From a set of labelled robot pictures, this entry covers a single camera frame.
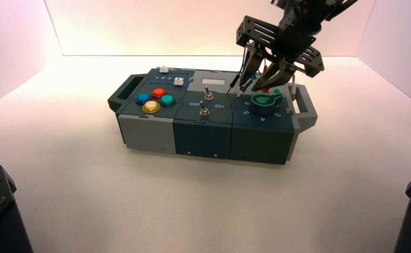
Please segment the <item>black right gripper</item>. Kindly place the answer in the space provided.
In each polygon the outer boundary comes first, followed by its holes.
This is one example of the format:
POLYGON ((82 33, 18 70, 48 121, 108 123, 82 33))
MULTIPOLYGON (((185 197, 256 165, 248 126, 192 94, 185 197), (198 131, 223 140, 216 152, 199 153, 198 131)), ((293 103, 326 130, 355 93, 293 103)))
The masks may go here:
POLYGON ((298 70, 309 77, 323 71, 322 56, 311 46, 323 21, 286 16, 273 25, 245 16, 236 31, 236 44, 248 48, 239 86, 258 71, 263 58, 273 63, 251 88, 254 92, 285 85, 297 70, 293 63, 302 64, 298 70))

